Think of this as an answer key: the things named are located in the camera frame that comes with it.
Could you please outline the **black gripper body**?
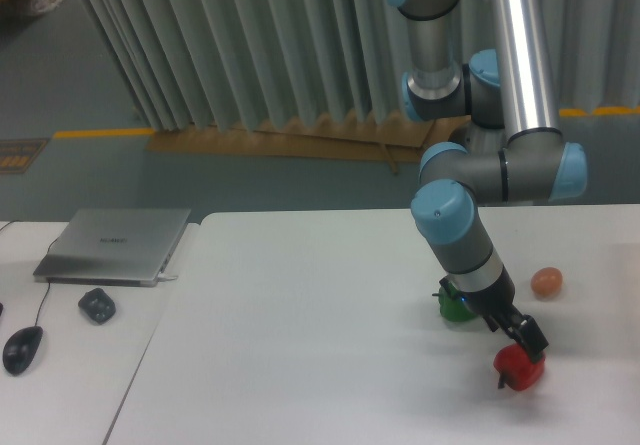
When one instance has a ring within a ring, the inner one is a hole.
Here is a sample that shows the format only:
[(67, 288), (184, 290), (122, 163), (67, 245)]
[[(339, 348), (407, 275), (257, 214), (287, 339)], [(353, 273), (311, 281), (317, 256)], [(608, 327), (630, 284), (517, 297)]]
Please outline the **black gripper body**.
[(463, 291), (466, 307), (481, 316), (492, 332), (501, 329), (513, 335), (521, 314), (513, 305), (515, 286), (506, 270), (489, 286), (479, 291)]

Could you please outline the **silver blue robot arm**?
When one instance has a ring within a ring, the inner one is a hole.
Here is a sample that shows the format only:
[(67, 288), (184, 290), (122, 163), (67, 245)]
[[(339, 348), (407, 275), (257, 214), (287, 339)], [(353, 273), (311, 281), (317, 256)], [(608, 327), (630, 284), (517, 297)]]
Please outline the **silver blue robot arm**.
[(499, 386), (524, 391), (542, 376), (547, 339), (514, 304), (515, 287), (479, 215), (485, 204), (555, 201), (588, 183), (582, 146), (563, 138), (541, 0), (485, 0), (495, 49), (467, 63), (454, 55), (459, 0), (388, 0), (407, 20), (412, 69), (401, 81), (412, 120), (471, 117), (504, 144), (475, 153), (445, 141), (420, 162), (411, 213), (444, 269), (439, 299), (464, 307), (510, 344), (494, 358)]

